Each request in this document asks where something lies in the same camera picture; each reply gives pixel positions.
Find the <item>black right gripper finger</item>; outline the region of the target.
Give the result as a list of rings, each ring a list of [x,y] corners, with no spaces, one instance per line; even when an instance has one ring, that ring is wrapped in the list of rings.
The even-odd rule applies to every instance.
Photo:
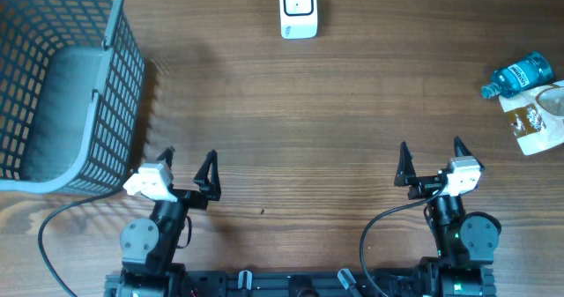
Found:
[[[396,187],[410,186],[414,185],[416,180],[417,175],[412,164],[412,154],[407,143],[404,141],[400,144],[399,161],[394,185]]]
[[[459,136],[454,137],[454,152],[456,157],[469,157],[472,156],[470,150],[466,147],[464,142]]]

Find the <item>blue mouthwash bottle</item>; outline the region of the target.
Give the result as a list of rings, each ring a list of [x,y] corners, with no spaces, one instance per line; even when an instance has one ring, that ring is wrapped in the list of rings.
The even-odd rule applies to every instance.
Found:
[[[517,94],[539,85],[546,85],[555,75],[551,64],[537,51],[525,56],[521,61],[493,72],[490,82],[480,89],[484,99],[497,96],[512,98]]]

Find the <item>beige snack pouch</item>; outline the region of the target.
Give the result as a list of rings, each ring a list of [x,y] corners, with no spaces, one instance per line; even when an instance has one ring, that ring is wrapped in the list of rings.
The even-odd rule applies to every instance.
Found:
[[[563,81],[541,85],[515,97],[499,98],[524,155],[563,144]]]

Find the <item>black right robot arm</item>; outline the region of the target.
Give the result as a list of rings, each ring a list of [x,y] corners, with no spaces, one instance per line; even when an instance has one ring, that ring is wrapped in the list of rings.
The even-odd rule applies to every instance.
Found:
[[[410,206],[422,205],[436,246],[412,268],[364,266],[333,272],[200,271],[192,275],[192,296],[441,296],[487,297],[496,294],[494,251],[501,223],[484,212],[466,212],[463,195],[478,187],[484,165],[463,141],[435,175],[419,176],[406,143],[400,145],[394,184],[408,188]]]

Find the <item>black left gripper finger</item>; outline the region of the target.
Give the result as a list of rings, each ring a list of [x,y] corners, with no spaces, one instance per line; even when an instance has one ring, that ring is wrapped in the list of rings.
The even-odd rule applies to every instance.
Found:
[[[199,191],[206,196],[220,195],[218,153],[215,150],[207,153],[204,163],[193,178],[193,182],[198,186]]]
[[[163,168],[171,168],[173,164],[174,152],[175,149],[173,148],[173,146],[167,147],[157,156],[155,160],[156,163]]]

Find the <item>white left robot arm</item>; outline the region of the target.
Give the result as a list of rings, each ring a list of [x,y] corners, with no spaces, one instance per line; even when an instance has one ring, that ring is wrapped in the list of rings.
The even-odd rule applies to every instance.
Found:
[[[171,171],[174,148],[168,147],[155,160],[142,164],[123,184],[130,196],[140,194],[154,202],[149,217],[133,219],[120,234],[122,270],[106,277],[106,296],[198,296],[197,285],[183,264],[173,262],[175,251],[185,248],[179,240],[183,230],[191,240],[190,209],[206,210],[220,200],[218,153],[207,153],[193,178],[198,187],[177,189]]]

